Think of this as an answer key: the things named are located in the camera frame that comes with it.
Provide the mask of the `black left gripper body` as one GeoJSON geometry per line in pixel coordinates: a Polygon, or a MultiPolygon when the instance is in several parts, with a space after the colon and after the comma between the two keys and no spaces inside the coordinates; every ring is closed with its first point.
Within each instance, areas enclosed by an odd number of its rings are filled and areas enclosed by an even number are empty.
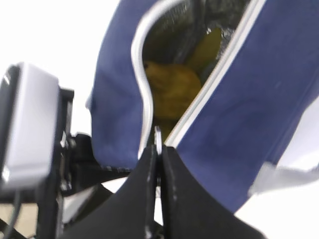
{"type": "Polygon", "coordinates": [[[39,239],[56,239],[83,220],[112,195],[102,184],[124,178],[130,172],[100,166],[93,156],[91,137],[83,133],[71,135],[73,99],[73,90],[59,90],[52,166],[37,201],[39,239]]]}

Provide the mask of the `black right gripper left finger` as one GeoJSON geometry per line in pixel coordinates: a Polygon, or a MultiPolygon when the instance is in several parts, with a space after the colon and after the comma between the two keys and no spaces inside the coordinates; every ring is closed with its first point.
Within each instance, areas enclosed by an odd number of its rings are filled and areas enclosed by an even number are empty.
{"type": "Polygon", "coordinates": [[[86,218],[67,229],[63,239],[153,239],[157,151],[147,147],[124,184],[86,218]]]}

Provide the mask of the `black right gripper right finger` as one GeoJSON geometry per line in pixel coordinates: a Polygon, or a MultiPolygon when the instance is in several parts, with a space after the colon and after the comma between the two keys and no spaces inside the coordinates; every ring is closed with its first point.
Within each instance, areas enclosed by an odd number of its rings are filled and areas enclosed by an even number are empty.
{"type": "Polygon", "coordinates": [[[265,238],[216,201],[192,176],[173,147],[162,149],[160,180],[164,238],[265,238]]]}

